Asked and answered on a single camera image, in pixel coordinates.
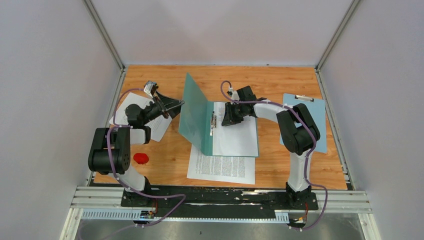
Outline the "teal green folder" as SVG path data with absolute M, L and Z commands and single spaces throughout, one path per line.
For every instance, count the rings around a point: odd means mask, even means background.
M 213 156 L 213 137 L 210 121 L 214 103 L 187 73 L 183 89 L 184 105 L 181 107 L 178 132 L 206 156 Z

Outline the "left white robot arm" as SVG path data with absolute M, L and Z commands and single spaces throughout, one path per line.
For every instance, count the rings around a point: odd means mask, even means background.
M 126 192 L 134 193 L 134 200 L 140 206 L 149 206 L 153 199 L 159 199 L 151 191 L 149 180 L 138 173 L 131 165 L 131 139 L 136 144 L 145 145 L 151 140 L 152 128 L 148 125 L 156 119 L 174 119 L 180 112 L 183 100 L 155 93 L 144 103 L 124 100 L 120 109 L 126 123 L 115 122 L 111 127 L 97 128 L 94 132 L 88 168 L 101 175 L 112 175 Z

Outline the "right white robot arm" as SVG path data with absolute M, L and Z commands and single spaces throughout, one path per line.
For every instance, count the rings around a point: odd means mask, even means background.
M 250 86 L 223 93 L 228 99 L 221 125 L 240 124 L 246 117 L 267 119 L 278 124 L 283 145 L 290 153 L 290 172 L 285 185 L 285 202 L 292 209 L 305 205 L 312 195 L 309 181 L 310 158 L 320 139 L 320 131 L 308 107 L 288 106 L 267 98 L 257 98 Z

